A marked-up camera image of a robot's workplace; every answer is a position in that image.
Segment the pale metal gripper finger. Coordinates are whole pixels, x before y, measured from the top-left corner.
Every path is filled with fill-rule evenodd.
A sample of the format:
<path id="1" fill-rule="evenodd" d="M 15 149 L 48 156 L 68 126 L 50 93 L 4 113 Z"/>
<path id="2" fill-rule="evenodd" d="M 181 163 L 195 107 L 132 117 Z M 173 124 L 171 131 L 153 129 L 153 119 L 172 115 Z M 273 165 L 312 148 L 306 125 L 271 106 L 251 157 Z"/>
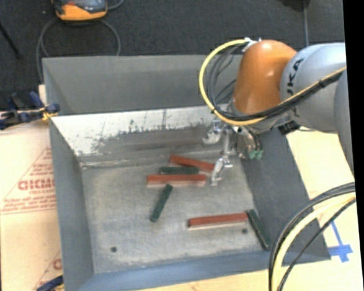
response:
<path id="1" fill-rule="evenodd" d="M 216 119 L 212 121 L 206 135 L 202 138 L 202 143 L 204 145 L 214 145 L 218 143 L 226 135 L 227 129 L 227 123 L 224 123 L 222 120 Z"/>
<path id="2" fill-rule="evenodd" d="M 210 174 L 210 185 L 217 186 L 222 178 L 233 167 L 232 162 L 230 162 L 229 156 L 221 156 L 217 159 L 212 173 Z"/>

